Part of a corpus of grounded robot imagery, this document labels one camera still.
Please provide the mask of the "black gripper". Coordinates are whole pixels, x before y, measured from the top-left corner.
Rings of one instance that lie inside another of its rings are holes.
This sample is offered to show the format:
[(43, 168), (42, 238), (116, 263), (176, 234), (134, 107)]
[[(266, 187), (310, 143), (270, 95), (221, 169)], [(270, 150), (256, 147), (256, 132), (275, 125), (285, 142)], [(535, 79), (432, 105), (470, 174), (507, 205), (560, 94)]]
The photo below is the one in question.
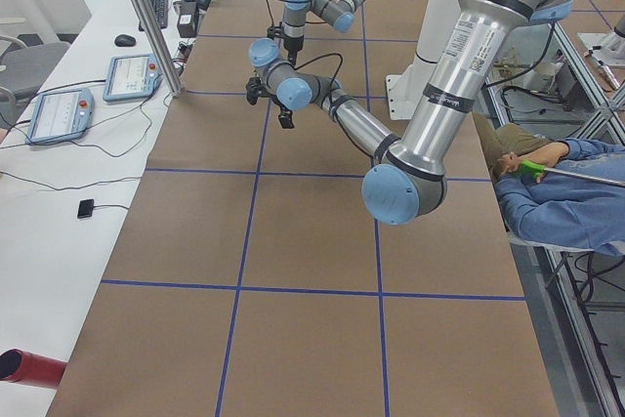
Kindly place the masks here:
[(287, 60), (290, 61), (292, 64), (296, 64), (298, 54), (304, 48), (304, 37), (303, 36), (299, 36), (299, 37), (285, 36), (284, 48), (287, 51)]
[(268, 92), (258, 76), (250, 77), (246, 86), (246, 100), (249, 104), (256, 104), (258, 99), (266, 98)]

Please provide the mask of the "person's hand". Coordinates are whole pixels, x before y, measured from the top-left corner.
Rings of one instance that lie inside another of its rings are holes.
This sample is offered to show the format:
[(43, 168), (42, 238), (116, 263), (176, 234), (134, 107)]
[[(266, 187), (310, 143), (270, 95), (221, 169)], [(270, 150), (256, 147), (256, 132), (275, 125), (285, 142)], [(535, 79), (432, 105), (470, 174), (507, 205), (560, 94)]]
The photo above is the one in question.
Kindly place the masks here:
[(501, 155), (494, 165), (494, 175), (501, 178), (507, 174), (516, 173), (522, 164), (522, 159), (513, 152)]

